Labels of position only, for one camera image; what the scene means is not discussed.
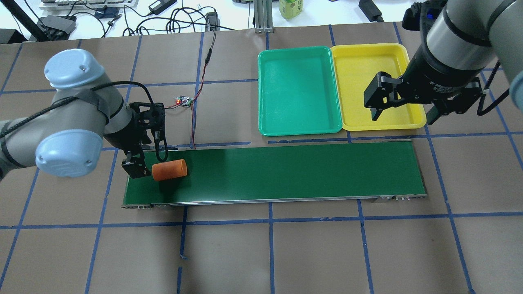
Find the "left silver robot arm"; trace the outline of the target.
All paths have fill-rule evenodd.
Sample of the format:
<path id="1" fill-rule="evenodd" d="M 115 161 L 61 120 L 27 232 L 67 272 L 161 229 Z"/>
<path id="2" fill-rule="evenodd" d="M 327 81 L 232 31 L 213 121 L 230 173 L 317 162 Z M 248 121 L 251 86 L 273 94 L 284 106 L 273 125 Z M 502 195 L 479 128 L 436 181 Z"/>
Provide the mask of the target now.
<path id="1" fill-rule="evenodd" d="M 44 74 L 56 89 L 52 104 L 26 118 L 1 122 L 1 178 L 32 166 L 58 177 L 88 175 L 97 167 L 103 141 L 125 153 L 122 166 L 129 177 L 151 175 L 138 111 L 90 52 L 59 52 L 47 61 Z"/>

